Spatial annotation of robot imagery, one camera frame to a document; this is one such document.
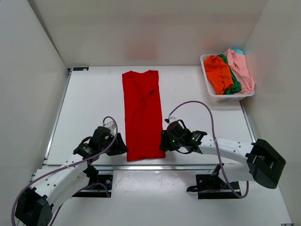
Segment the red t-shirt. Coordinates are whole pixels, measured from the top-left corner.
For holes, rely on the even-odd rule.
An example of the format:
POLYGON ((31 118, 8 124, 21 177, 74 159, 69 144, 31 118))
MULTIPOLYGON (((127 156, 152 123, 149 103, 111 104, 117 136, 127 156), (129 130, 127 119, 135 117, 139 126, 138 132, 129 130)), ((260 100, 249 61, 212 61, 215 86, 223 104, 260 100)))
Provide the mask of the red t-shirt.
POLYGON ((165 158, 166 153, 159 149, 163 117, 158 71, 126 72, 122 85, 127 161, 165 158))

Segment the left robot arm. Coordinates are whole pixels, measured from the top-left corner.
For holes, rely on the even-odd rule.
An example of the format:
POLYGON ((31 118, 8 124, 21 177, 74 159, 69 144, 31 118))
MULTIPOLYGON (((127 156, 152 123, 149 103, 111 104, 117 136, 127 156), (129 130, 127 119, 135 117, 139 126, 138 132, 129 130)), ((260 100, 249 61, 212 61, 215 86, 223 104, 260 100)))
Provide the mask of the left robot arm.
POLYGON ((92 163, 100 155, 128 152, 122 136, 112 126, 98 127, 91 137, 84 138, 60 168, 33 180, 16 198, 12 208, 15 219, 26 226, 47 226, 67 199, 86 187, 98 183, 98 171, 92 163))

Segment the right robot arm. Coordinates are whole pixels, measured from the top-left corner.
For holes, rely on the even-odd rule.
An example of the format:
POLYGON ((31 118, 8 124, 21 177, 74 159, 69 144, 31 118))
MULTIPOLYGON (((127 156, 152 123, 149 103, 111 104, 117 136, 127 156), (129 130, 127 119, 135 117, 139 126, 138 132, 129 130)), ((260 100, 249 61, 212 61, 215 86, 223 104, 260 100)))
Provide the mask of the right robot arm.
POLYGON ((182 120, 171 122, 161 132, 159 148, 165 152, 178 152, 180 148, 185 148, 187 154, 216 155, 218 159, 235 161, 233 166, 223 163, 216 167, 216 173, 211 176, 211 184, 219 189, 227 182, 236 180, 251 180, 265 188, 275 189, 286 164, 285 159, 263 139, 257 139, 251 144, 214 139, 203 131, 191 132, 182 120))

